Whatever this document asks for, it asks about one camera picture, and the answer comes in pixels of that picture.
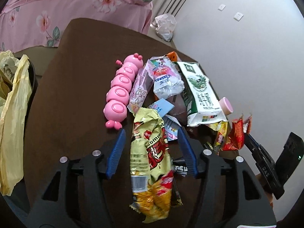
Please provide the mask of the yellow red snack wrapper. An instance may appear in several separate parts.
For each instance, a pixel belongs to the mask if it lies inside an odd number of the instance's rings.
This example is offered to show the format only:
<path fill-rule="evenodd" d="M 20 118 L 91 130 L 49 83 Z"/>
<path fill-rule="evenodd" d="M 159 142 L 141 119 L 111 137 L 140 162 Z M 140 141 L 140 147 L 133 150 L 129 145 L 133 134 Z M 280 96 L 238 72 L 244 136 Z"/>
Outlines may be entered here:
<path fill-rule="evenodd" d="M 135 114 L 130 144 L 133 202 L 130 208 L 143 215 L 143 223 L 166 219 L 172 207 L 182 206 L 174 179 L 164 121 L 154 109 Z"/>

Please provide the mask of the green white milk carton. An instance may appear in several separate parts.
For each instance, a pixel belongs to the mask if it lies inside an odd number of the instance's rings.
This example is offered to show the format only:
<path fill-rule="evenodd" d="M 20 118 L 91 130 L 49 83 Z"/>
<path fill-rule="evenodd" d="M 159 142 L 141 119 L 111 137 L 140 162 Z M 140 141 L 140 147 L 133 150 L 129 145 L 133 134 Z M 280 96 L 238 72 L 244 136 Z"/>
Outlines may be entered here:
<path fill-rule="evenodd" d="M 195 62 L 176 62 L 184 82 L 181 97 L 187 109 L 187 126 L 197 127 L 227 121 L 209 78 Z"/>

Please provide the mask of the yellow plastic trash bag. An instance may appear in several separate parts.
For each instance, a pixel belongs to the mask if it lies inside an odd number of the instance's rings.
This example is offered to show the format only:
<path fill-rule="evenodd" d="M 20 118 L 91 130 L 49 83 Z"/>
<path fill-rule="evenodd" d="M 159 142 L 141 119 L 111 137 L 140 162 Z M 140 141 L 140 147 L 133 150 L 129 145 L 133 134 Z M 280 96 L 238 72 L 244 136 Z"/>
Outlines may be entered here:
<path fill-rule="evenodd" d="M 1 82 L 12 89 L 1 98 L 1 194 L 10 196 L 23 178 L 24 128 L 32 94 L 27 55 L 16 58 L 10 50 L 1 52 Z"/>

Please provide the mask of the yellow orange small wrapper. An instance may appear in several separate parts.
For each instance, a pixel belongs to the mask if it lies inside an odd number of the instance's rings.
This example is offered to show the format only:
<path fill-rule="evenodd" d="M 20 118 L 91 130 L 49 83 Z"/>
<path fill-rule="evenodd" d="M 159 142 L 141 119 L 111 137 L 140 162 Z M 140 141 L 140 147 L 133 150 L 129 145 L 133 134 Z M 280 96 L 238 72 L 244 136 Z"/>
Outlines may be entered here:
<path fill-rule="evenodd" d="M 228 131 L 228 125 L 228 121 L 220 121 L 219 123 L 212 123 L 208 125 L 209 128 L 216 132 L 215 141 L 212 147 L 216 153 L 219 153 L 221 147 L 225 142 L 225 138 Z"/>

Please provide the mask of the white blue printed wrapper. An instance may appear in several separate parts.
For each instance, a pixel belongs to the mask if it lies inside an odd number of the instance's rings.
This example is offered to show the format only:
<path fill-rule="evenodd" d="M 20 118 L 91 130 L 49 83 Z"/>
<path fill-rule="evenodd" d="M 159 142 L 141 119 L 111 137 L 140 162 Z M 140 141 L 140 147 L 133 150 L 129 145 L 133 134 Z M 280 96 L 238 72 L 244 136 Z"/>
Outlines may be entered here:
<path fill-rule="evenodd" d="M 164 121 L 165 133 L 168 141 L 174 141 L 178 139 L 178 129 L 181 127 L 179 121 L 171 115 L 165 115 L 162 118 Z"/>

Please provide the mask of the pink caterpillar toy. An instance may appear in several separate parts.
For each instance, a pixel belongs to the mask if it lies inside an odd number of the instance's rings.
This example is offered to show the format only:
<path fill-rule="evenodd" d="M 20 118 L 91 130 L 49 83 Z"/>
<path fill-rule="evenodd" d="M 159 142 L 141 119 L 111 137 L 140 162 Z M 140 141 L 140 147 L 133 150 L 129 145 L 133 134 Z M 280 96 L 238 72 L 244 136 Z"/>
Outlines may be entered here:
<path fill-rule="evenodd" d="M 143 67 L 143 57 L 134 53 L 124 61 L 116 60 L 119 69 L 110 82 L 110 90 L 106 94 L 106 105 L 103 113 L 106 118 L 105 126 L 108 129 L 119 130 L 127 117 L 127 105 L 132 90 L 132 84 L 138 71 Z"/>

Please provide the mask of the light blue paper packet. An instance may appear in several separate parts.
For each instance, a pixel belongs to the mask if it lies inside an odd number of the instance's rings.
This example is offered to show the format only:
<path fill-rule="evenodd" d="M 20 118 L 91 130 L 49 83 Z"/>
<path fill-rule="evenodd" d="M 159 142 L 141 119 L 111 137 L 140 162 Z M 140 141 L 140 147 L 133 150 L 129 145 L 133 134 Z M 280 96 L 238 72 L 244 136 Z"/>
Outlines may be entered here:
<path fill-rule="evenodd" d="M 168 114 L 172 109 L 174 109 L 174 105 L 165 99 L 159 99 L 155 101 L 153 104 L 149 105 L 149 109 L 154 109 L 158 112 L 160 117 L 164 117 Z"/>

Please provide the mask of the pink cylindrical jar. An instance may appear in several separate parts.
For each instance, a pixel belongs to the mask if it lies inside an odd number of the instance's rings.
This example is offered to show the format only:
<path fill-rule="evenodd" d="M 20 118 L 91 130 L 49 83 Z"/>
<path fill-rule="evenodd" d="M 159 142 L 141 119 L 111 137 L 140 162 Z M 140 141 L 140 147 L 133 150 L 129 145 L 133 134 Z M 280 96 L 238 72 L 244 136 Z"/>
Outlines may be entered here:
<path fill-rule="evenodd" d="M 223 97 L 218 102 L 219 102 L 219 104 L 221 106 L 221 109 L 223 110 L 223 113 L 226 116 L 228 116 L 228 115 L 230 115 L 230 114 L 233 113 L 233 107 L 232 107 L 230 101 L 226 97 Z"/>

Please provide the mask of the pink cartoon candy wrapper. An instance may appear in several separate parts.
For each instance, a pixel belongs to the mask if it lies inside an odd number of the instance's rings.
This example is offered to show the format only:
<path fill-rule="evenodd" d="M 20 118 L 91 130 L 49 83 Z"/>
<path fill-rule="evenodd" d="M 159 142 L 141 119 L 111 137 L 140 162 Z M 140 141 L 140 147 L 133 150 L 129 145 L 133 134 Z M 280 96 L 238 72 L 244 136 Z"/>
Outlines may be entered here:
<path fill-rule="evenodd" d="M 142 107 L 151 87 L 153 86 L 154 78 L 151 73 L 152 66 L 148 60 L 144 67 L 141 68 L 136 76 L 132 90 L 130 92 L 128 110 L 135 115 L 140 107 Z"/>

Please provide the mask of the silver pink cookie wrapper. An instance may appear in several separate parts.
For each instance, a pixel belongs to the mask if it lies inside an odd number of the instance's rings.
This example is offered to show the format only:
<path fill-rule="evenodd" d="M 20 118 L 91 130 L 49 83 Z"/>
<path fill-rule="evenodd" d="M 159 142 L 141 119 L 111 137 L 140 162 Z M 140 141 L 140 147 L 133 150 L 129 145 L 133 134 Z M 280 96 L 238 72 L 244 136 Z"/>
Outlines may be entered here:
<path fill-rule="evenodd" d="M 168 99 L 184 90 L 184 82 L 175 64 L 167 56 L 152 57 L 148 63 L 154 80 L 154 94 L 159 99 Z"/>

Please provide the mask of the orange white snack bag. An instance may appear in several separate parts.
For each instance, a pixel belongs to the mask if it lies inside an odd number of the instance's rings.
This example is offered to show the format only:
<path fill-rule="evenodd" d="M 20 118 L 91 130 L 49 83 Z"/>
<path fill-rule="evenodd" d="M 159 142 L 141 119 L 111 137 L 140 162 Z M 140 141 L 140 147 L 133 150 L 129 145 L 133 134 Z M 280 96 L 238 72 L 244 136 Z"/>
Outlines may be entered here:
<path fill-rule="evenodd" d="M 172 62 L 177 62 L 179 61 L 179 56 L 175 51 L 171 51 L 166 54 L 166 56 L 172 61 Z"/>

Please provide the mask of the white plastic bag on floor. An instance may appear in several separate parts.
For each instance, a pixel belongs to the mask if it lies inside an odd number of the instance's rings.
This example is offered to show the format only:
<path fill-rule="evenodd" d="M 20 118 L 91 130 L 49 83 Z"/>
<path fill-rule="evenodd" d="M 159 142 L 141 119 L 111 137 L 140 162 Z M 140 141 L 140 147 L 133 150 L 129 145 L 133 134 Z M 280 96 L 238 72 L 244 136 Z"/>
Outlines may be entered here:
<path fill-rule="evenodd" d="M 172 14 L 166 13 L 155 17 L 151 25 L 159 38 L 170 42 L 173 38 L 177 21 Z"/>

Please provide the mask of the pink floral bed duvet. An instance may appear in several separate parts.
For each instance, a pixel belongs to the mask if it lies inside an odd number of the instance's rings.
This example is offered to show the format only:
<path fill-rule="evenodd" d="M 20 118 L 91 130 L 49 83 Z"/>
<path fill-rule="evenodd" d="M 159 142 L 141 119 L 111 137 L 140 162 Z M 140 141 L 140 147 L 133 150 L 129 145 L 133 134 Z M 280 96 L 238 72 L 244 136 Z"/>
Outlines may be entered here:
<path fill-rule="evenodd" d="M 88 18 L 143 34 L 153 0 L 8 0 L 1 10 L 1 51 L 57 47 L 69 22 Z"/>

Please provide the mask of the white wall socket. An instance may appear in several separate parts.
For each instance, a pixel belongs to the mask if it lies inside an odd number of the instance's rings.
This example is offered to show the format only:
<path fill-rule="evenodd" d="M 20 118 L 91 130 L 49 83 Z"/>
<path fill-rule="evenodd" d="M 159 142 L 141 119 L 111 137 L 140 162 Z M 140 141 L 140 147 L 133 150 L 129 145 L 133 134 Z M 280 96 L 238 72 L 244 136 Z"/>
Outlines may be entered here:
<path fill-rule="evenodd" d="M 239 22 L 243 17 L 244 17 L 244 15 L 242 13 L 237 12 L 233 18 Z"/>

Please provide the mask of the white wall switch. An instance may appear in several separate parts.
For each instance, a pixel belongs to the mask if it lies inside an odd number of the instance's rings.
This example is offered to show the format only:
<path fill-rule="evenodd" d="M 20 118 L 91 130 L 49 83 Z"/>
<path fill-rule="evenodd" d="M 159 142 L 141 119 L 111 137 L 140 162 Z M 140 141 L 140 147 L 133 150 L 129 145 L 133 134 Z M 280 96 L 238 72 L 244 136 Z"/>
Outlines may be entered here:
<path fill-rule="evenodd" d="M 226 7 L 226 5 L 221 4 L 221 5 L 218 7 L 218 10 L 219 10 L 219 11 L 223 11 L 225 7 Z"/>

